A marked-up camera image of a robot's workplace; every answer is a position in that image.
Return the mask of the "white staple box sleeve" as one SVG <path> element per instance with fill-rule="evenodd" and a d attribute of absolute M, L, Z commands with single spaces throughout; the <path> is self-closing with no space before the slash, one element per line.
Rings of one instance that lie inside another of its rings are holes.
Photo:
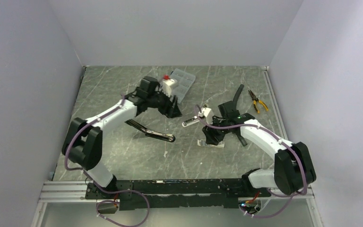
<path fill-rule="evenodd" d="M 217 145 L 208 144 L 205 140 L 197 140 L 197 145 L 201 147 L 211 147 L 211 148 L 220 148 L 223 149 L 225 147 L 224 142 L 219 142 Z"/>

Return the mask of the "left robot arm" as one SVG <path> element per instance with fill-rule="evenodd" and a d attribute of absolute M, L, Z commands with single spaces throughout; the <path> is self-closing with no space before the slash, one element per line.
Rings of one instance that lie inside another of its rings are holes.
<path fill-rule="evenodd" d="M 161 80 L 145 76 L 133 92 L 122 96 L 114 106 L 87 119 L 74 118 L 62 147 L 65 169 L 72 170 L 69 161 L 78 164 L 77 169 L 98 185 L 97 191 L 102 197 L 113 197 L 118 189 L 117 179 L 101 161 L 105 131 L 113 131 L 125 123 L 147 137 L 174 142 L 174 135 L 148 129 L 134 118 L 149 108 L 157 109 L 167 118 L 180 117 L 178 97 L 173 93 L 177 86 L 177 80 L 169 76 Z"/>

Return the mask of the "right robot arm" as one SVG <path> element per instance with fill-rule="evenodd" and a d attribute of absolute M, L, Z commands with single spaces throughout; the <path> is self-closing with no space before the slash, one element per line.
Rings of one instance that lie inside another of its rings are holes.
<path fill-rule="evenodd" d="M 308 147 L 303 142 L 291 142 L 262 125 L 249 113 L 226 110 L 223 116 L 204 115 L 202 129 L 207 144 L 218 145 L 228 133 L 235 133 L 239 141 L 251 141 L 274 162 L 272 169 L 253 169 L 242 178 L 241 190 L 253 196 L 259 189 L 278 189 L 283 196 L 306 194 L 316 180 L 315 169 Z"/>

